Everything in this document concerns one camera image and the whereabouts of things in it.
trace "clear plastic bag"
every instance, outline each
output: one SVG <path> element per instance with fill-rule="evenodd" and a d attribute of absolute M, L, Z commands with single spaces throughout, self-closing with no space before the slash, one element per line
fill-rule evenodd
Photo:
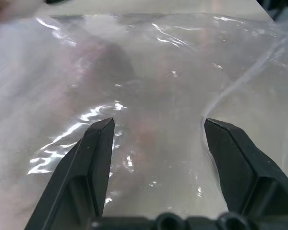
<path fill-rule="evenodd" d="M 269 125 L 288 105 L 284 96 L 274 108 L 265 92 L 271 82 L 288 80 L 288 60 L 276 64 L 285 54 L 284 25 L 220 15 L 0 25 L 0 228 L 25 226 L 60 159 L 90 124 L 108 117 L 116 127 L 104 215 L 214 218 L 226 211 L 202 122 L 232 122 L 273 154 L 270 142 L 284 135 L 271 141 L 266 132 L 285 130 Z M 267 119 L 269 112 L 275 114 Z M 272 158 L 279 163 L 279 156 Z"/>

